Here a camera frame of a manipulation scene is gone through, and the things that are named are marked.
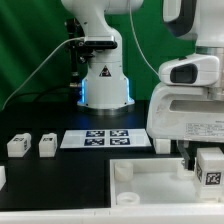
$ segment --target white block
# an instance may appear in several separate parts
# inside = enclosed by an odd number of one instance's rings
[[[9,157],[23,157],[31,147],[31,135],[16,135],[8,144]]]
[[[43,135],[39,143],[40,157],[54,157],[58,147],[57,135]]]
[[[194,185],[199,199],[218,200],[223,192],[224,154],[219,148],[200,148],[197,151]]]
[[[200,148],[197,158],[203,170],[224,170],[224,154],[220,148]]]
[[[0,166],[0,190],[3,188],[5,183],[6,183],[5,167]]]

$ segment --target white plastic part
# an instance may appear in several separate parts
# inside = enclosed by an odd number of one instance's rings
[[[39,143],[40,157],[54,157],[58,147],[57,135],[43,135]]]
[[[195,172],[185,169],[181,161],[177,166],[177,176],[182,180],[193,180],[195,178]]]
[[[181,83],[183,86],[211,86],[219,80],[220,61],[216,56],[192,54],[184,60],[175,59],[163,63],[159,68],[159,78],[167,85],[180,85],[171,81],[171,71],[183,65],[193,64],[197,67],[197,79],[192,84]]]
[[[219,148],[200,148],[197,151],[197,175],[194,181],[201,201],[218,201],[223,193],[224,154]]]
[[[5,167],[0,166],[0,191],[6,183]]]
[[[153,139],[224,142],[224,107],[204,87],[155,88],[146,131]]]
[[[164,0],[163,1],[163,19],[165,22],[171,22],[180,15],[182,0]]]
[[[23,157],[31,147],[31,135],[16,135],[8,144],[8,157]]]
[[[140,197],[133,192],[124,192],[117,196],[117,205],[136,206],[140,204]]]
[[[126,182],[133,179],[133,164],[127,161],[117,162],[115,164],[115,179]]]
[[[170,139],[153,139],[153,145],[157,154],[170,154]]]

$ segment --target black and white pattern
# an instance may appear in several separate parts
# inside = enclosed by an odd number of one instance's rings
[[[220,185],[221,184],[221,172],[207,173],[206,185]]]
[[[199,181],[202,181],[202,169],[200,167],[200,165],[197,163],[197,177],[199,179]]]
[[[28,144],[27,144],[27,140],[26,140],[26,141],[24,141],[24,149],[27,150],[27,148],[28,148]]]
[[[105,143],[104,138],[86,139],[85,146],[103,146]]]
[[[111,138],[110,145],[131,145],[129,138]]]
[[[86,137],[87,138],[97,138],[97,137],[104,137],[105,131],[87,131]]]
[[[22,142],[24,140],[24,138],[15,138],[13,141],[14,142]]]
[[[53,141],[53,138],[44,138],[43,139],[43,142],[52,142]]]
[[[127,130],[114,130],[110,131],[111,137],[127,137],[128,131]]]

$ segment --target cable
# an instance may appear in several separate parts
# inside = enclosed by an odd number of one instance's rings
[[[71,42],[71,41],[75,41],[75,40],[82,40],[83,37],[80,38],[73,38],[73,39],[69,39],[64,41],[63,43],[61,43],[38,67],[37,69],[6,99],[5,103],[3,104],[2,110],[5,109],[5,106],[7,105],[8,101],[16,94],[18,93],[29,81],[31,78],[33,78],[33,76],[52,58],[52,56],[61,48],[63,47],[65,44]]]
[[[33,102],[38,102],[39,99],[41,99],[43,96],[49,94],[50,92],[54,91],[54,90],[58,90],[58,89],[68,89],[68,86],[65,85],[60,85],[60,86],[54,86],[50,89],[45,90],[44,92],[40,93],[34,100]]]
[[[129,12],[130,12],[130,22],[131,22],[131,29],[132,29],[132,33],[135,39],[135,43],[137,45],[137,48],[142,56],[142,58],[144,59],[145,63],[149,66],[149,68],[156,74],[159,75],[158,72],[152,67],[152,65],[149,64],[149,62],[147,61],[144,53],[142,52],[142,49],[140,47],[136,32],[135,32],[135,27],[134,27],[134,23],[133,23],[133,18],[132,18],[132,10],[131,10],[131,0],[129,0]]]
[[[48,94],[52,94],[52,95],[58,95],[58,94],[69,94],[69,92],[53,92],[53,93],[51,93],[51,91],[54,91],[54,90],[57,90],[57,89],[59,89],[59,88],[51,88],[51,89],[49,89],[49,90],[46,90],[46,91],[44,91],[44,92],[30,92],[30,93],[22,93],[22,94],[18,94],[18,95],[15,95],[14,97],[12,97],[9,101],[8,101],[8,103],[5,105],[5,108],[12,102],[12,101],[14,101],[16,98],[19,98],[19,97],[23,97],[23,96],[29,96],[29,95],[38,95],[34,100],[33,100],[33,102],[35,101],[37,101],[37,100],[39,100],[40,98],[42,98],[43,96],[45,96],[45,95],[48,95]]]

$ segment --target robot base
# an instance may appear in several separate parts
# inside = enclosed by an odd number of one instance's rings
[[[170,140],[224,142],[224,102],[207,96],[206,87],[157,85],[147,122],[157,153],[169,153]]]
[[[135,104],[129,104],[124,107],[114,109],[95,109],[88,106],[78,104],[78,110],[84,113],[98,115],[98,116],[116,116],[134,111]]]

